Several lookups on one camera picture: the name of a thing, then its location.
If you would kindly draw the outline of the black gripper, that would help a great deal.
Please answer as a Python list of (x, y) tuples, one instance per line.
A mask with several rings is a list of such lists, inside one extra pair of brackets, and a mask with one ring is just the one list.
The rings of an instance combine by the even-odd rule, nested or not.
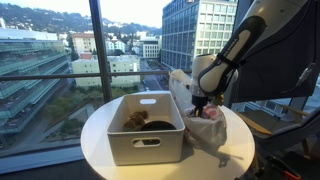
[(192, 96), (192, 104), (195, 106), (194, 115), (201, 115), (203, 107), (208, 103), (207, 97)]

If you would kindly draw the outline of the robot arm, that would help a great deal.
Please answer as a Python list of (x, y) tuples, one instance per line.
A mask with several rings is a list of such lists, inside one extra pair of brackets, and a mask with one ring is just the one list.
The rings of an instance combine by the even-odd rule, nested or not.
[(217, 100), (227, 89), (244, 56), (283, 28), (307, 1), (254, 0), (231, 38), (216, 56), (201, 54), (194, 58), (190, 85), (194, 116), (200, 116), (209, 102), (218, 105)]

